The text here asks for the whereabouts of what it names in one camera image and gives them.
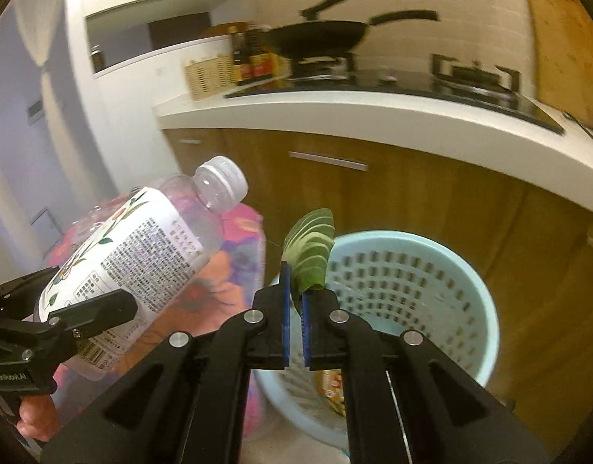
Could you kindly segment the person's left hand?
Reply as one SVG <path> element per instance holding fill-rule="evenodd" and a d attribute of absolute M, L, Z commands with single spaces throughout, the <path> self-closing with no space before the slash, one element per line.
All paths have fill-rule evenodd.
<path fill-rule="evenodd" d="M 25 438 L 49 441 L 59 430 L 58 413 L 49 395 L 26 396 L 21 399 L 18 432 Z"/>

